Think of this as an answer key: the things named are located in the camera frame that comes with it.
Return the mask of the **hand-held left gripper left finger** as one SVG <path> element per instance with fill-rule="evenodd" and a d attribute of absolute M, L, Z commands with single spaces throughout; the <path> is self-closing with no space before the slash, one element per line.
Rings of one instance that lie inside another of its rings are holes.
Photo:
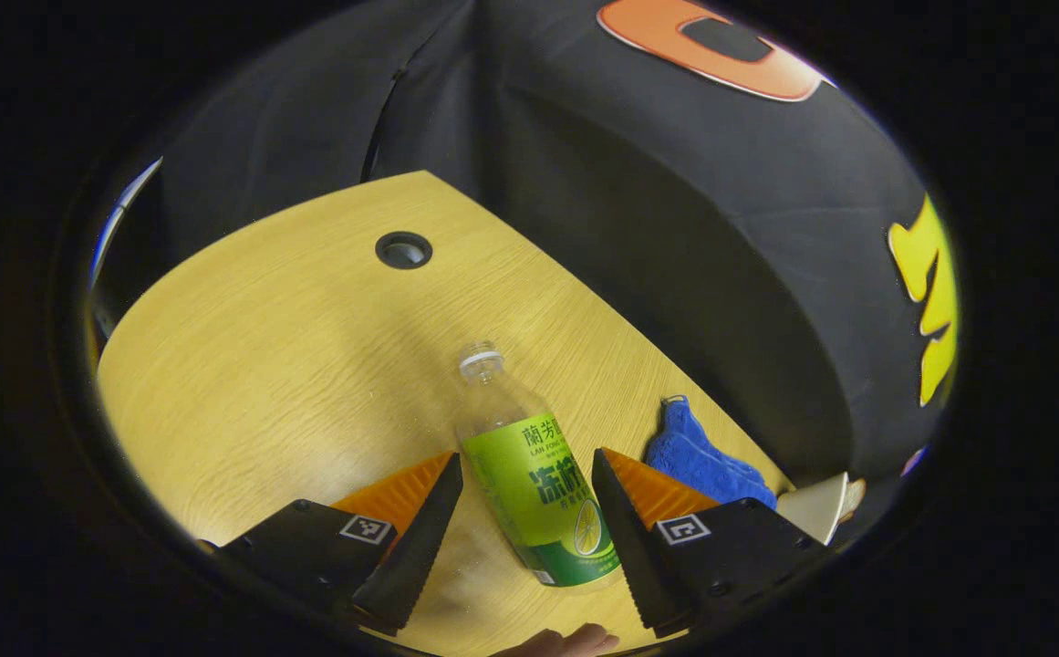
<path fill-rule="evenodd" d="M 196 541 L 219 570 L 305 620 L 403 631 L 462 494 L 462 458 L 436 454 L 338 502 L 298 498 L 234 539 Z"/>

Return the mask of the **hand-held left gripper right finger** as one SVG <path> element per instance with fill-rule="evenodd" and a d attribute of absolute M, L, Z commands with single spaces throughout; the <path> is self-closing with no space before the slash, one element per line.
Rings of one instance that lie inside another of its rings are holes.
<path fill-rule="evenodd" d="M 591 481 L 643 627 L 658 639 L 730 631 L 832 557 L 751 496 L 716 502 L 609 448 L 593 454 Z"/>

